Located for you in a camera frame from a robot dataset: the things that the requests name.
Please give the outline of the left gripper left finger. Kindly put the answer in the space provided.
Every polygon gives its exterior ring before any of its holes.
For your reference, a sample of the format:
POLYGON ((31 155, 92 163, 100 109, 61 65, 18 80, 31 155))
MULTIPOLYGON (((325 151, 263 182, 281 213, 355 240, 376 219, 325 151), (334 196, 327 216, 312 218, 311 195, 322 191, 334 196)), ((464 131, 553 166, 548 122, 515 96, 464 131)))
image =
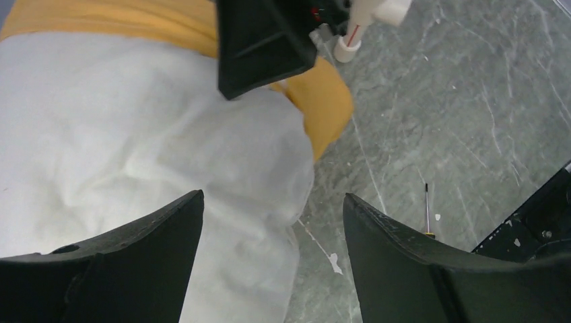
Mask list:
POLYGON ((204 194, 49 254, 1 259, 2 322, 177 322, 204 194))

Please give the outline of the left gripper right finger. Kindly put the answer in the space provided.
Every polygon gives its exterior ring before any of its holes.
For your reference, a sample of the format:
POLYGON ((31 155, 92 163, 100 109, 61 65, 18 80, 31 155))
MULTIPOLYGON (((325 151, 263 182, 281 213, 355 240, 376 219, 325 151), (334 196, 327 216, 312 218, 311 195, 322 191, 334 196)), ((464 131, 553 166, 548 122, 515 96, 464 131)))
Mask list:
POLYGON ((346 194, 343 224, 364 322, 569 322, 570 256, 465 252, 346 194))

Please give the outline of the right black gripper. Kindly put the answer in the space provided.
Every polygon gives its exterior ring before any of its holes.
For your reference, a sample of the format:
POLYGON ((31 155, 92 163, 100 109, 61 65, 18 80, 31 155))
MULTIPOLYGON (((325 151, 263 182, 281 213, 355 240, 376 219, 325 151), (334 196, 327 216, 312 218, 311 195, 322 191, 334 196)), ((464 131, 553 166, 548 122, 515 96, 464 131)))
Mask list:
POLYGON ((317 49, 310 33, 325 24, 347 33, 350 0, 216 1, 217 88, 233 100, 255 88, 311 69, 317 49))

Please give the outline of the yellow blue pillowcase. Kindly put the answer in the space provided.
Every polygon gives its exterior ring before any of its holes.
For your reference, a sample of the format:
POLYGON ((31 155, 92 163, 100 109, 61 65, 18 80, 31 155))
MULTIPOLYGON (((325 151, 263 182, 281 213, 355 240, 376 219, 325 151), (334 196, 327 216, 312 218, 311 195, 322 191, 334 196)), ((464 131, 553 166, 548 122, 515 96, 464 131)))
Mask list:
POLYGON ((268 85, 304 116, 314 158, 339 138, 354 110, 334 66, 309 34, 344 35, 349 1, 16 1, 1 38, 87 32, 166 42, 217 58, 218 87, 233 99, 268 85))

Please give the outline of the white pillow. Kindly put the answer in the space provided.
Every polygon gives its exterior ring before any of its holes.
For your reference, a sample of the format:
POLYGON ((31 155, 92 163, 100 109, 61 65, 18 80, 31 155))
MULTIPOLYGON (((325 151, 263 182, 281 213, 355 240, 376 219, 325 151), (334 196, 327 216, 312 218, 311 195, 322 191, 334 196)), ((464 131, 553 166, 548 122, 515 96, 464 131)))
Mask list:
POLYGON ((283 322, 312 145, 283 94, 227 101, 216 74, 212 58, 142 38, 3 40, 1 255, 51 252, 202 190, 181 321, 283 322))

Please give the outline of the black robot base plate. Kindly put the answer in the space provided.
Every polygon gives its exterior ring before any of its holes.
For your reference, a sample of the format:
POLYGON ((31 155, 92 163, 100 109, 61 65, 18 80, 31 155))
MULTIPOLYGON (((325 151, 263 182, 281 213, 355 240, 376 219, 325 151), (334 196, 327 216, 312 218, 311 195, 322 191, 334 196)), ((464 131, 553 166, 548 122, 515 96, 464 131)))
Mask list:
POLYGON ((570 164, 507 217, 472 253, 527 262, 570 252, 570 164))

